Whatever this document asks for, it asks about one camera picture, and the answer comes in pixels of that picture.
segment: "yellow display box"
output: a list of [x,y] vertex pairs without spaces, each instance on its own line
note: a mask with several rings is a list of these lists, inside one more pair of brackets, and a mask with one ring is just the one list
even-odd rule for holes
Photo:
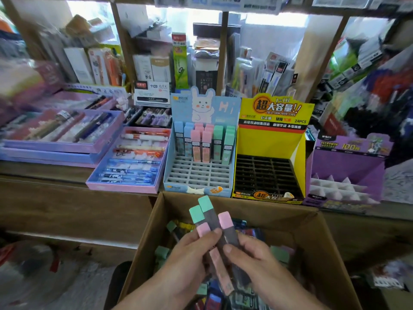
[[261,93],[243,98],[232,197],[299,205],[305,196],[305,131],[314,105]]

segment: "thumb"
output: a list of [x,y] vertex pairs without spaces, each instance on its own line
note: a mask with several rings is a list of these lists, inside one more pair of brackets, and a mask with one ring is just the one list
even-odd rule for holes
[[233,245],[224,245],[224,254],[236,266],[243,269],[249,276],[254,274],[255,259]]
[[214,229],[193,243],[196,255],[203,256],[216,245],[221,238],[222,229]]

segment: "cartoon bunny illustration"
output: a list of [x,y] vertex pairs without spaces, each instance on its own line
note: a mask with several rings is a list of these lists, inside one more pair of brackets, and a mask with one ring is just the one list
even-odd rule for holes
[[208,89],[205,96],[198,95],[196,87],[191,88],[192,93],[192,121],[197,123],[212,123],[214,108],[212,98],[215,95],[214,89]]

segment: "black grid tray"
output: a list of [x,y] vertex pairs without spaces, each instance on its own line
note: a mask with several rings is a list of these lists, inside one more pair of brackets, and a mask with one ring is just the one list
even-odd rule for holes
[[290,192],[295,198],[303,197],[288,159],[237,155],[234,185],[236,191],[263,190],[279,195]]

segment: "gray grid tray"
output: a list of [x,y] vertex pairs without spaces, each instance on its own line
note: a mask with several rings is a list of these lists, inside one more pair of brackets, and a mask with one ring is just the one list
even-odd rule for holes
[[230,166],[220,163],[193,162],[191,158],[176,157],[167,183],[190,185],[191,188],[232,188]]

